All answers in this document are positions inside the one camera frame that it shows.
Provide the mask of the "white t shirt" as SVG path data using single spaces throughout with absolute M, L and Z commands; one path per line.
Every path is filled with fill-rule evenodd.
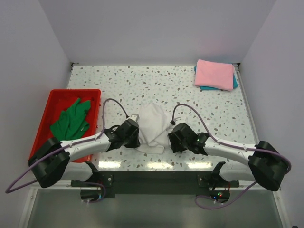
M 171 124 L 188 123 L 187 116 L 176 116 L 165 111 L 157 104 L 141 103 L 138 112 L 139 142 L 137 151 L 146 154 L 163 154 L 171 149 L 168 134 L 172 132 L 174 126 Z

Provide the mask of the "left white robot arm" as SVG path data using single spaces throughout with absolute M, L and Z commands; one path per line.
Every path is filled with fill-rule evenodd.
M 135 115 L 127 118 L 115 130 L 105 129 L 101 133 L 77 140 L 59 141 L 53 137 L 34 152 L 28 165 L 42 188 L 48 188 L 60 180 L 82 181 L 87 186 L 98 182 L 98 174 L 89 162 L 74 161 L 91 154 L 126 148 L 137 148 L 139 125 Z

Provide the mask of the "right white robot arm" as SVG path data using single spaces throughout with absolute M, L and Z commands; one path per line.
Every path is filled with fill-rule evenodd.
M 194 154 L 217 156 L 235 161 L 219 162 L 212 171 L 212 182 L 221 187 L 231 181 L 254 181 L 261 187 L 278 191 L 291 165 L 271 144 L 241 144 L 222 140 L 210 133 L 195 133 L 187 124 L 176 125 L 168 133 L 174 153 L 189 150 Z

